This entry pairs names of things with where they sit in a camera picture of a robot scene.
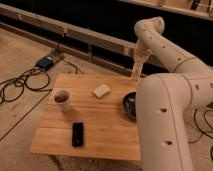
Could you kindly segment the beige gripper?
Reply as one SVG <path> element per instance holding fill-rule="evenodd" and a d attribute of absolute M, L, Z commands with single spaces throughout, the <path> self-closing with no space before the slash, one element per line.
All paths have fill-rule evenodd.
<path fill-rule="evenodd" d="M 143 64 L 150 58 L 152 52 L 142 41 L 138 40 L 134 49 L 134 65 L 132 68 L 131 79 L 137 81 L 142 73 Z"/>

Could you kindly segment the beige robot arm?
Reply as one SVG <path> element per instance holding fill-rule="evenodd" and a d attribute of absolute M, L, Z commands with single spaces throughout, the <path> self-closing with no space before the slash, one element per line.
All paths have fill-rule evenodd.
<path fill-rule="evenodd" d="M 139 81 L 136 120 L 143 171 L 194 171 L 184 124 L 186 110 L 213 102 L 213 69 L 162 36 L 161 17 L 138 21 L 135 54 L 147 52 L 167 69 Z"/>

